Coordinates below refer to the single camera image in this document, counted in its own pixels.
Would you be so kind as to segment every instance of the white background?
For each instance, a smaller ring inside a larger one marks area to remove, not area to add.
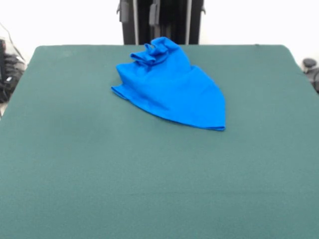
[[[7,0],[0,21],[30,59],[39,45],[123,44],[118,2]],[[298,64],[319,61],[319,0],[205,0],[205,8],[200,44],[283,44]]]

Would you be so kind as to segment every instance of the green table surface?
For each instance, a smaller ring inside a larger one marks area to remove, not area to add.
[[[183,48],[226,131],[113,94],[141,46],[37,48],[0,122],[0,239],[319,238],[319,99],[289,50]]]

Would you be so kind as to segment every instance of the black equipment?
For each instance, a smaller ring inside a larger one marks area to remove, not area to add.
[[[166,36],[178,44],[198,44],[204,0],[120,0],[124,44],[141,45]]]

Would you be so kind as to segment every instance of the crumpled blue fabric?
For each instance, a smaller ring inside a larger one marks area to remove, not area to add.
[[[122,84],[115,94],[155,116],[193,127],[224,130],[225,100],[198,66],[191,66],[180,46],[166,37],[132,53],[132,63],[116,66]]]

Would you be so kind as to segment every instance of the cable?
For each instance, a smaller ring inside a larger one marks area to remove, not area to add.
[[[3,24],[0,22],[0,26],[7,32],[8,36],[9,36],[9,40],[13,46],[13,48],[15,49],[15,51],[18,53],[18,55],[21,57],[21,59],[25,62],[25,59],[24,57],[22,56],[22,54],[20,53],[20,51],[15,47],[13,41],[12,41],[12,38],[11,38],[11,35],[10,35],[10,32],[5,28],[5,26],[3,26]]]

